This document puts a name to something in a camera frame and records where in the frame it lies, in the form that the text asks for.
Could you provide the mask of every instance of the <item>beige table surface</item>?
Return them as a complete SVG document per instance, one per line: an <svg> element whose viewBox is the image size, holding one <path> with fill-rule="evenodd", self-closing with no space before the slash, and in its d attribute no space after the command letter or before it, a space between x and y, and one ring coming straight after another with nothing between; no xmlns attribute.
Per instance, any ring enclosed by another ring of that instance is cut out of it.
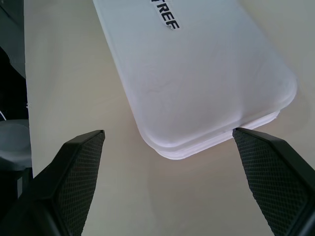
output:
<svg viewBox="0 0 315 236"><path fill-rule="evenodd" d="M296 99L259 130L286 139L315 167L315 1L241 0L299 77ZM92 0L25 3L33 170L61 145L104 129L83 235L272 235L232 140L183 161L139 135Z"/></svg>

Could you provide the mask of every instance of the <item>frosted plastic box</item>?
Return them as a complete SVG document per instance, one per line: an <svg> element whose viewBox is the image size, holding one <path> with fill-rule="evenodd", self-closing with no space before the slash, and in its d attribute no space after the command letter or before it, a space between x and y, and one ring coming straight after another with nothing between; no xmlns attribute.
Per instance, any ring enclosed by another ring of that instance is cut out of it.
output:
<svg viewBox="0 0 315 236"><path fill-rule="evenodd" d="M145 142L183 159L277 117L294 74L237 0L94 0Z"/></svg>

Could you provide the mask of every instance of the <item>white surface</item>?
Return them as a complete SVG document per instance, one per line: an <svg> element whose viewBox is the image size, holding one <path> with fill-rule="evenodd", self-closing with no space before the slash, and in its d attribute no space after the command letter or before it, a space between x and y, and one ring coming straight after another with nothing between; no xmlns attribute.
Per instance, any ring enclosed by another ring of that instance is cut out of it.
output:
<svg viewBox="0 0 315 236"><path fill-rule="evenodd" d="M237 0L94 3L140 134L169 159L257 128L295 97L295 76ZM155 12L168 5L179 31Z"/></svg>
<svg viewBox="0 0 315 236"><path fill-rule="evenodd" d="M241 2L300 80L293 102L258 130L287 140L315 167L315 1ZM28 1L25 18L34 173L67 140L106 131L84 236L273 235L233 140L182 161L146 145L92 0Z"/></svg>

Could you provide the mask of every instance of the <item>white plastic container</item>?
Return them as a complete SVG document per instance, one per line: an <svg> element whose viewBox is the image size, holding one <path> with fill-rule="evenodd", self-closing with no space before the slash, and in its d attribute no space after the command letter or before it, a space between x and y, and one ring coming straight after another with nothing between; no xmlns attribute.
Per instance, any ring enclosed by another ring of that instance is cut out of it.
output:
<svg viewBox="0 0 315 236"><path fill-rule="evenodd" d="M237 0L151 1L94 4L139 131L160 155L191 156L294 99L294 74Z"/></svg>

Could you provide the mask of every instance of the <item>printed label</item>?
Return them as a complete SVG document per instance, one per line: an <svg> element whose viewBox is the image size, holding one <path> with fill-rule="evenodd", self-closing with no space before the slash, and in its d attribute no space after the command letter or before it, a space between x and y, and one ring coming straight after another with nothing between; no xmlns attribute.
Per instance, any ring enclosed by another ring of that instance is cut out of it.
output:
<svg viewBox="0 0 315 236"><path fill-rule="evenodd" d="M169 2L170 0L151 0L163 24L171 30L181 30L181 25Z"/></svg>

